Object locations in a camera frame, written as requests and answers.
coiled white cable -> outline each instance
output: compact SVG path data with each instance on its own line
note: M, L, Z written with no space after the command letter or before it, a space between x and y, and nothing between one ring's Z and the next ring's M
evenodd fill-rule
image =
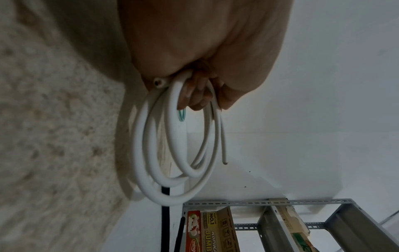
M153 89L145 98L133 124L131 163L137 185L145 196L162 206L183 204L193 198L204 187L214 170L220 139L222 140L222 160L224 164L227 164L226 138L221 110L210 82L208 82L207 88L212 92L213 98L211 103L203 109L205 121L204 140L191 165L187 163L187 158L182 155L182 151L177 148L176 139L179 137L178 132L176 132L176 126L179 123L176 120L177 100L185 81L191 75L192 70L183 71L173 78L169 88ZM157 159L156 127L160 121L162 110L164 112L167 143L173 160L182 171L180 176L174 178L168 178L163 174ZM215 120L215 141L212 156L207 165L209 157L206 150L212 119ZM184 194L168 196L153 186L153 181L150 180L145 165L147 165L148 173L153 180L164 187L177 186L187 181L189 177L199 178L202 176L202 178Z

black strip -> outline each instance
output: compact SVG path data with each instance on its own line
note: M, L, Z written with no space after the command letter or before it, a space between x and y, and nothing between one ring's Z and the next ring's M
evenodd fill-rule
M175 252L180 252L180 246L182 245L184 224L186 223L186 218L182 217L180 219L179 232L177 233L176 243L175 243Z
M170 188L162 187L162 193L170 195ZM170 239L170 209L162 206L161 252L169 252Z

granite surface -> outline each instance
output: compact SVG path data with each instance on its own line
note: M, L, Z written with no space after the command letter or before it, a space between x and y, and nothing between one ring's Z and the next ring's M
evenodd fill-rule
M127 151L147 92L116 1L3 0L0 11L0 251L99 251L143 197Z

skin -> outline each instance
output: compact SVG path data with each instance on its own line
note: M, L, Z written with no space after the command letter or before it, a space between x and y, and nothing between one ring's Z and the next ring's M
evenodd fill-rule
M212 94L230 108L267 78L280 52L292 0L118 0L133 65L148 90L155 77L192 68L178 109L202 109Z

metal shelving rack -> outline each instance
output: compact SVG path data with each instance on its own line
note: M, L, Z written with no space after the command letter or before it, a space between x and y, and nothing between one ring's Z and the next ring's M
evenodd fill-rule
M399 243L380 224L374 221L352 199L331 200L259 200L259 201L188 201L183 204L182 216L189 210L209 207L263 206L258 223L235 224L237 231L258 231L266 252L299 252L284 225L276 206L340 204L325 221L305 223L309 229L325 229L345 252L399 252ZM185 250L185 234L180 251Z

